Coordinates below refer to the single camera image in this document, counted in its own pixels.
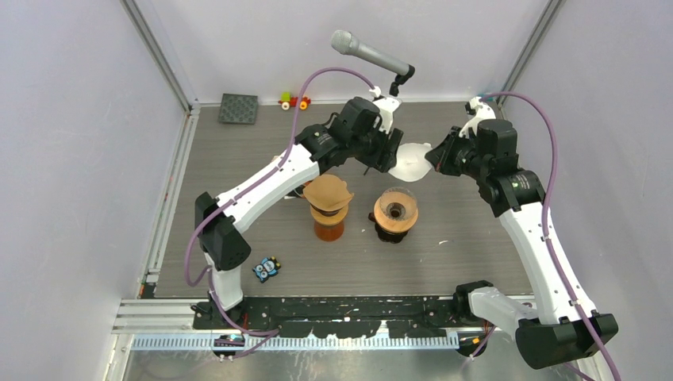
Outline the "white paper coffee filter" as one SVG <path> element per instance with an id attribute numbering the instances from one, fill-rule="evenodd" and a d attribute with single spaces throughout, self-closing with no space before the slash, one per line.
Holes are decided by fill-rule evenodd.
<path id="1" fill-rule="evenodd" d="M 432 164 L 425 158 L 432 149 L 430 143 L 400 145 L 396 154 L 396 164 L 388 174 L 406 183 L 422 180 L 433 169 Z"/>

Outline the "clear glass dripper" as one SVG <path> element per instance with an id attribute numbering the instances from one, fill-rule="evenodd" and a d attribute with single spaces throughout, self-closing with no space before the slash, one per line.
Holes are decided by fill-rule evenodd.
<path id="1" fill-rule="evenodd" d="M 379 209 L 393 221 L 407 221 L 417 215 L 417 198 L 405 187 L 392 187 L 382 193 Z"/>

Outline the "brown paper coffee filter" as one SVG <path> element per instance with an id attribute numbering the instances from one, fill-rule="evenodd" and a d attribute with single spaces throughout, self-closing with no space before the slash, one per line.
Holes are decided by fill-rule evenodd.
<path id="1" fill-rule="evenodd" d="M 311 206 L 325 212 L 344 208 L 354 197 L 344 180 L 330 174 L 314 179 L 304 188 L 303 195 Z"/>

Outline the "wooden ring collar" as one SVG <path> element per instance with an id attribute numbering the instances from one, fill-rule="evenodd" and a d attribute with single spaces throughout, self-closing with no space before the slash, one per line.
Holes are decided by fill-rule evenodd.
<path id="1" fill-rule="evenodd" d="M 419 218 L 417 199 L 398 191 L 382 194 L 375 202 L 375 222 L 388 233 L 409 231 Z"/>

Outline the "brown plastic dripper with handle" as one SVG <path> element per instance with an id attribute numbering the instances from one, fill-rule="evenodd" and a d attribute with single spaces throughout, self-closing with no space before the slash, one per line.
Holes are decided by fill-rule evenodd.
<path id="1" fill-rule="evenodd" d="M 391 244 L 400 243 L 413 228 L 415 221 L 401 221 L 389 217 L 377 218 L 373 213 L 368 219 L 375 224 L 375 231 L 382 242 Z"/>

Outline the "orange glass carafe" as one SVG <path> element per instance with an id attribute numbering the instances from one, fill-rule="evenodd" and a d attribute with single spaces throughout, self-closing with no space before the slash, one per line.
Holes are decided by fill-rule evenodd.
<path id="1" fill-rule="evenodd" d="M 313 231 L 318 239 L 325 242 L 338 240 L 344 233 L 344 223 L 339 222 L 335 225 L 323 225 L 319 222 L 313 224 Z"/>

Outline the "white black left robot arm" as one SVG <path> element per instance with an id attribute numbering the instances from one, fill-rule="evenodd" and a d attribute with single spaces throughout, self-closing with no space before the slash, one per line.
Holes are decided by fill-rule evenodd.
<path id="1" fill-rule="evenodd" d="M 244 316 L 241 266 L 252 251 L 244 232 L 292 190 L 350 158 L 388 172 L 403 135 L 392 125 L 401 104 L 394 97 L 355 97 L 326 123 L 305 127 L 288 149 L 242 184 L 217 197 L 197 198 L 195 233 L 210 266 L 213 318 L 222 327 L 235 328 Z"/>

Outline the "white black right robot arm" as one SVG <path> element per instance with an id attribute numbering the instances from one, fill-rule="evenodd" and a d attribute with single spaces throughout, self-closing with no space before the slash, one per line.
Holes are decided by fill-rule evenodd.
<path id="1" fill-rule="evenodd" d="M 454 126 L 425 158 L 442 175 L 472 178 L 480 197 L 508 233 L 521 259 L 535 302 L 527 306 L 486 280 L 456 287 L 452 312 L 462 325 L 486 320 L 509 334 L 522 359 L 541 369 L 591 357 L 618 332 L 612 314 L 588 298 L 544 210 L 538 176 L 518 165 L 517 131 L 502 119 L 480 121 L 462 135 Z"/>

